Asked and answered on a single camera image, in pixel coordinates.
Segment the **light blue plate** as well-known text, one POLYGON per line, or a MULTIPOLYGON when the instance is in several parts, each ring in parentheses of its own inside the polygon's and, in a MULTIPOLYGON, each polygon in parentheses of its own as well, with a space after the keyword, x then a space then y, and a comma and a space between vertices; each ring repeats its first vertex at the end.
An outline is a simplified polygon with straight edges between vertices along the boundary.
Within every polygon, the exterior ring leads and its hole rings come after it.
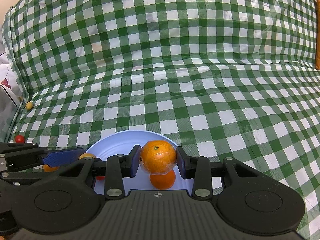
MULTIPOLYGON (((92 145, 87 152, 95 155, 101 160, 116 154, 128 155, 135 145, 144 146, 148 141, 164 140, 172 144, 174 148, 178 146, 169 138, 152 131, 122 131, 99 140, 92 145)), ((125 194, 130 190, 155 190, 150 182, 149 174, 138 169, 134 178, 123 178, 125 194)))

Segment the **red tomato upper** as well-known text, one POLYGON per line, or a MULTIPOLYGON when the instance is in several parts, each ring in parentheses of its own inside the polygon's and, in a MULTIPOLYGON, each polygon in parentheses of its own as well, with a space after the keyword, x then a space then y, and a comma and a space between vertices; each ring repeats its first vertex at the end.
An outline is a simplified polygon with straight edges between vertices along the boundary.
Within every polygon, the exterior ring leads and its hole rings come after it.
POLYGON ((15 137, 15 142, 16 142, 16 143, 25 143, 25 137, 22 136, 22 135, 20 135, 20 134, 18 134, 18 135, 16 135, 16 137, 15 137))

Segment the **orange behind finger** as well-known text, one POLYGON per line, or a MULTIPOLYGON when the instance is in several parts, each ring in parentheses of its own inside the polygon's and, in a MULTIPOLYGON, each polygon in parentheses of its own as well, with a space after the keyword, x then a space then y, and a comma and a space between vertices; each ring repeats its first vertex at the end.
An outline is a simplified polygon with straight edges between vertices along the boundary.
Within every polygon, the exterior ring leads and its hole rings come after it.
POLYGON ((166 174, 149 175, 151 184, 158 190, 167 190, 171 188, 176 180, 176 174, 173 170, 166 174))

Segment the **small yellow fruit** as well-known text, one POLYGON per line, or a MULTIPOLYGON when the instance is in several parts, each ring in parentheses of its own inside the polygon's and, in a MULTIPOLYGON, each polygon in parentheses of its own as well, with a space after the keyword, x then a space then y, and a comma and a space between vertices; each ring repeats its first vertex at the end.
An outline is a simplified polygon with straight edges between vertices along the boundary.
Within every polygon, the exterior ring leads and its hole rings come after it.
POLYGON ((26 107, 27 110, 31 110, 31 109, 33 109, 33 106, 34 106, 33 103, 31 101, 29 101, 29 102, 26 103, 25 107, 26 107))

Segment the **white patterned fabric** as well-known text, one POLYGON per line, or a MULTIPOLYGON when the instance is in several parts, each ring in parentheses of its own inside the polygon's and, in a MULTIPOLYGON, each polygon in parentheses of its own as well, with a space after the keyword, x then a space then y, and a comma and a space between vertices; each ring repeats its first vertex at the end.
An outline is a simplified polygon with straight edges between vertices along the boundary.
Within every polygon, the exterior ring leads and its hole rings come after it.
POLYGON ((9 64, 4 45, 1 42, 1 142, 10 140, 21 100, 21 91, 16 82, 16 75, 9 64))

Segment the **green white checkered cloth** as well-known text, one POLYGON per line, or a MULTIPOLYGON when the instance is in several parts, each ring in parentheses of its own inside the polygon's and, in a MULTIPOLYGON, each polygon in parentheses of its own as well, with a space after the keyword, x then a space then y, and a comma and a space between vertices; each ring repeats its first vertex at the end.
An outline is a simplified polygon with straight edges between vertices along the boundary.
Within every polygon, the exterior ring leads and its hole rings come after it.
POLYGON ((23 100, 8 142, 153 131, 297 190, 319 239, 316 41, 316 0, 19 0, 1 23, 23 100))

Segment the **orange cushion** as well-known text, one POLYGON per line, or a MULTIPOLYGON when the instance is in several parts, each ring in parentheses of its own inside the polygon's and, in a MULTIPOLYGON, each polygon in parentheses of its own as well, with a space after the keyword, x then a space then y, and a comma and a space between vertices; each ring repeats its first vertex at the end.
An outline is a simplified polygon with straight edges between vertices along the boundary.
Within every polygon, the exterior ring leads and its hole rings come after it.
POLYGON ((320 70, 320 0, 317 2, 317 41, 316 41, 316 58, 315 67, 320 70))

